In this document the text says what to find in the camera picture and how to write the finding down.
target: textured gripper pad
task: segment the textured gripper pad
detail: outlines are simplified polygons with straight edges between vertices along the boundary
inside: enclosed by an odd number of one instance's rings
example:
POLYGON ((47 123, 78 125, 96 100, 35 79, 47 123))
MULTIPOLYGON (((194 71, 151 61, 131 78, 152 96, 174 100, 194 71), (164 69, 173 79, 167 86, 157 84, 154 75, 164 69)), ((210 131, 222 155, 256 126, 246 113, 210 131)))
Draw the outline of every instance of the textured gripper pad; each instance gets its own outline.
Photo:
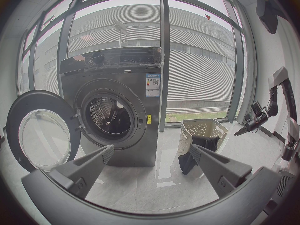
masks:
POLYGON ((192 144, 190 145, 190 154, 193 156, 197 164, 199 164, 201 152, 199 152, 192 144))
POLYGON ((103 163, 104 165, 107 164, 107 162, 110 160, 111 156, 113 155, 115 149, 114 149, 114 146, 111 145, 111 147, 103 153, 102 157, 103 157, 103 163))

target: energy label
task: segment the energy label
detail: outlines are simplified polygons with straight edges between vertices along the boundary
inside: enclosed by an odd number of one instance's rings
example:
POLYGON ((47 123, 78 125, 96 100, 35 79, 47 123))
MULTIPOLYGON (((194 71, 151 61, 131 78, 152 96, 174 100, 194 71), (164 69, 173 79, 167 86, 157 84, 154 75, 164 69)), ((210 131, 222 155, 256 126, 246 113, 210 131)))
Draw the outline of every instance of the energy label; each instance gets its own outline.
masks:
POLYGON ((146 74, 146 97, 159 97, 160 74, 146 74))

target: grass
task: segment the grass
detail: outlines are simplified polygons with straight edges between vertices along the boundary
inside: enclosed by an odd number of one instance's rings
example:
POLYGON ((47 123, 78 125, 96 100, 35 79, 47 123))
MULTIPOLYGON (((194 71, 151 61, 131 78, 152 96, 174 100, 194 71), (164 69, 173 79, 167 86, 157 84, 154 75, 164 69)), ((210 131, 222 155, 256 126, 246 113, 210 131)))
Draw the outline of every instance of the grass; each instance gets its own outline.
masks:
POLYGON ((225 118, 227 112, 203 112, 203 113, 169 113, 166 115, 166 122, 181 122, 187 119, 200 118, 225 118))

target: black cloth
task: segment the black cloth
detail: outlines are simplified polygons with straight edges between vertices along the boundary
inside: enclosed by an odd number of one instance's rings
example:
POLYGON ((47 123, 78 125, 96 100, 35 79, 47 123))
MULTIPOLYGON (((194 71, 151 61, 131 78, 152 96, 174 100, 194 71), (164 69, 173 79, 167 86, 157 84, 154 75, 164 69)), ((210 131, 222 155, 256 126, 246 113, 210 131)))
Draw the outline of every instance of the black cloth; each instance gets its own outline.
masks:
MULTIPOLYGON (((200 145, 201 147, 215 152, 220 137, 192 136, 192 139, 193 144, 200 145)), ((187 175, 195 165, 198 165, 189 151, 186 154, 179 156, 178 161, 183 175, 187 175)))
POLYGON ((192 136, 193 144, 200 145, 208 150, 215 152, 217 150, 217 144, 220 137, 203 137, 203 136, 192 136))

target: lamp post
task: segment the lamp post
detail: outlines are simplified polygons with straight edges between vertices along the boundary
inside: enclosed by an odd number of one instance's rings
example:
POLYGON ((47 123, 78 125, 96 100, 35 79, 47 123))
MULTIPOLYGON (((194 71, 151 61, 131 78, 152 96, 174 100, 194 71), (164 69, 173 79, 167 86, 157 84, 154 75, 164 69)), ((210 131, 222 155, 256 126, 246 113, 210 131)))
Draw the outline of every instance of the lamp post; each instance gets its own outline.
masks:
POLYGON ((120 43, 119 43, 119 47, 121 47, 121 34, 123 33, 125 36, 128 37, 128 33, 125 27, 125 24, 113 19, 114 23, 115 23, 115 28, 120 32, 120 43))

